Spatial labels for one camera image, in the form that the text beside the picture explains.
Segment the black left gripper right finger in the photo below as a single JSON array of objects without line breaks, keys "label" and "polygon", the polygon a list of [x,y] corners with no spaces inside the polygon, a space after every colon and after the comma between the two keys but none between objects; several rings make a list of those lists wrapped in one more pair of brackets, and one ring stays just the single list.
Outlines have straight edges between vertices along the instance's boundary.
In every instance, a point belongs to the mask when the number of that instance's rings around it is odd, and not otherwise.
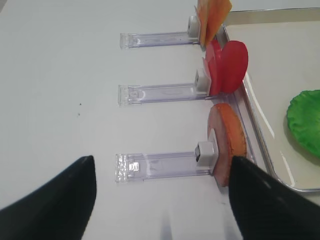
[{"label": "black left gripper right finger", "polygon": [[318,240],[320,207],[254,163],[234,156],[229,202],[245,240]]}]

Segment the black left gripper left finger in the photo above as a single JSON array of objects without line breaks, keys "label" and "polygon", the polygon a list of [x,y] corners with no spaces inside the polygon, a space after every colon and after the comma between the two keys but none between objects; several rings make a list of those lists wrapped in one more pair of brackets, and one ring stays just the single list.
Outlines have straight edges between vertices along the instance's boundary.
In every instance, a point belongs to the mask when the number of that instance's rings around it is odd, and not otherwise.
[{"label": "black left gripper left finger", "polygon": [[95,160],[83,156],[27,196],[1,209],[2,240],[80,240],[97,197]]}]

